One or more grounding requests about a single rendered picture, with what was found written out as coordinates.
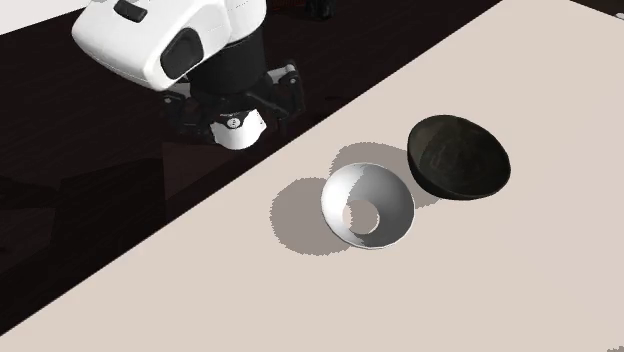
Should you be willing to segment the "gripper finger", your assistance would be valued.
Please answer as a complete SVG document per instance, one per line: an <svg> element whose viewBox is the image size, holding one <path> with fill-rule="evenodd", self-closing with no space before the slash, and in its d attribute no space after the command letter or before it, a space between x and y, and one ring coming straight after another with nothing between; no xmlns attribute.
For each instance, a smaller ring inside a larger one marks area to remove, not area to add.
<svg viewBox="0 0 624 352"><path fill-rule="evenodd" d="M163 93L164 116L178 135L213 138L210 127L216 97L196 91L189 96L171 90Z"/></svg>
<svg viewBox="0 0 624 352"><path fill-rule="evenodd" d="M305 111L302 80L293 60L268 70L250 89L250 99L277 121L286 121Z"/></svg>

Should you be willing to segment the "black bowl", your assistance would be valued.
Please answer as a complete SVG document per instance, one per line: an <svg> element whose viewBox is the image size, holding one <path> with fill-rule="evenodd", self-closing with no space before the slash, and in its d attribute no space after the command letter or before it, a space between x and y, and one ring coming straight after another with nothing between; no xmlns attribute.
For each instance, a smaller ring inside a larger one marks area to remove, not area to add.
<svg viewBox="0 0 624 352"><path fill-rule="evenodd" d="M484 127L454 115L416 123L407 140L412 177L427 193L468 201L500 191L511 176L507 151Z"/></svg>

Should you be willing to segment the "white bowl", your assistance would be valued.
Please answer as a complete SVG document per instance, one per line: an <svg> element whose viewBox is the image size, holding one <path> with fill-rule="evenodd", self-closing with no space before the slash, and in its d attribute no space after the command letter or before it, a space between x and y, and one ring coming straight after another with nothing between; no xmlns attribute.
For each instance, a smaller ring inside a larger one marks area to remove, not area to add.
<svg viewBox="0 0 624 352"><path fill-rule="evenodd" d="M352 201L367 201L379 215L369 234L355 233L343 221L343 210ZM391 170L373 163L352 163L336 170L320 196L321 212L329 229L342 241L363 249L382 249L402 239L410 230L415 212L409 188Z"/></svg>

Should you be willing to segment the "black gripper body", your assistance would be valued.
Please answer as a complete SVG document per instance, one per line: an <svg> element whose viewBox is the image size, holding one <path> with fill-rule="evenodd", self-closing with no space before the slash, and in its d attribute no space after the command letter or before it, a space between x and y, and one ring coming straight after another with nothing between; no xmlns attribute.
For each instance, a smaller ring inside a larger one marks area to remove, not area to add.
<svg viewBox="0 0 624 352"><path fill-rule="evenodd" d="M253 107L247 94L268 97L267 72L263 33L258 28L187 74L191 93L187 114L199 118L202 112L235 112Z"/></svg>

